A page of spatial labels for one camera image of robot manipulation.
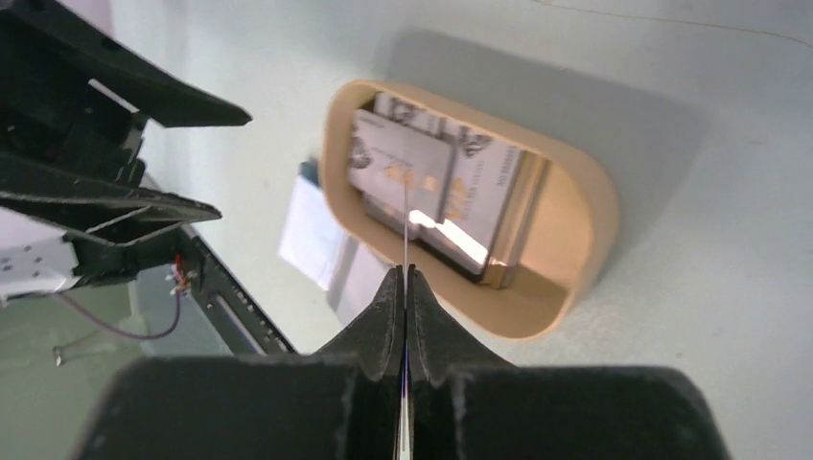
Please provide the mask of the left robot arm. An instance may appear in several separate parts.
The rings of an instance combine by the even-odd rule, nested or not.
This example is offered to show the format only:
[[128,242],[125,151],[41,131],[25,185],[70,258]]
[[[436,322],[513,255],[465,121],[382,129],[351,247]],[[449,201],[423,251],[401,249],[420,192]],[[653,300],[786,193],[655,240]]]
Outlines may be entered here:
[[57,1],[1,5],[1,297],[125,282],[193,258],[212,205],[149,188],[149,122],[240,127],[190,86]]

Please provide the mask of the blue card holder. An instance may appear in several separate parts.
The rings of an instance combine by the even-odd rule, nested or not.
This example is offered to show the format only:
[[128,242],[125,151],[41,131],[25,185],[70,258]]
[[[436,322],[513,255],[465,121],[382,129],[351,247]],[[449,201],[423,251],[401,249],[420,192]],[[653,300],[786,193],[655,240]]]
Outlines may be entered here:
[[314,159],[298,166],[278,254],[324,292],[327,305],[343,326],[372,302],[391,268],[337,223]]

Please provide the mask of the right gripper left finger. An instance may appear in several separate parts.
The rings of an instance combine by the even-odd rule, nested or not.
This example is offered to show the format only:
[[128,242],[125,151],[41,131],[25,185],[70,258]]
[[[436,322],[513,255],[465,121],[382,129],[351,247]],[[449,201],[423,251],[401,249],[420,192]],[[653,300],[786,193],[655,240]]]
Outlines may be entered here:
[[310,355],[134,361],[104,391],[77,459],[393,459],[406,271]]

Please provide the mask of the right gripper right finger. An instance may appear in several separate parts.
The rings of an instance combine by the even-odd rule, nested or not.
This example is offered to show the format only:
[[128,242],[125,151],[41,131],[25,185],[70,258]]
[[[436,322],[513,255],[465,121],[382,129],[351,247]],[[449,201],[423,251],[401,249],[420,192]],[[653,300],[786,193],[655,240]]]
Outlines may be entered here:
[[664,366],[522,367],[498,356],[406,272],[417,459],[727,459],[695,384]]

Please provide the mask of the beige oval tray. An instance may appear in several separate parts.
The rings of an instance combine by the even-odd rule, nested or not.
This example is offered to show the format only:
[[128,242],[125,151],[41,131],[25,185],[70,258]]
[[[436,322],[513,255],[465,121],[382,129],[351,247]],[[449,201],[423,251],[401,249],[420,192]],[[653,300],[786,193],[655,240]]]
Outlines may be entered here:
[[437,297],[482,330],[515,340],[552,331],[590,292],[616,240],[618,197],[610,176],[580,149],[417,86],[350,81],[335,93],[328,109],[319,178],[337,222],[391,263],[404,260],[402,237],[364,213],[360,193],[347,178],[353,113],[380,91],[545,159],[548,172],[510,286],[494,289],[467,281],[416,244],[410,245],[408,258]]

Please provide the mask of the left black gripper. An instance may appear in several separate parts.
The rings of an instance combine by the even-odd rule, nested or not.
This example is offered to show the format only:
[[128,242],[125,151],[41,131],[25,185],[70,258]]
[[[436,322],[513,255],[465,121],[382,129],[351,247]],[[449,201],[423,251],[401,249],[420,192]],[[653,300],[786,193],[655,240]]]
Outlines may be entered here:
[[35,43],[1,39],[1,145],[49,165],[3,155],[2,207],[111,246],[221,218],[207,203],[137,187],[148,117],[91,79],[163,127],[240,127],[248,112],[176,79],[58,1],[3,1],[1,26],[19,26]]

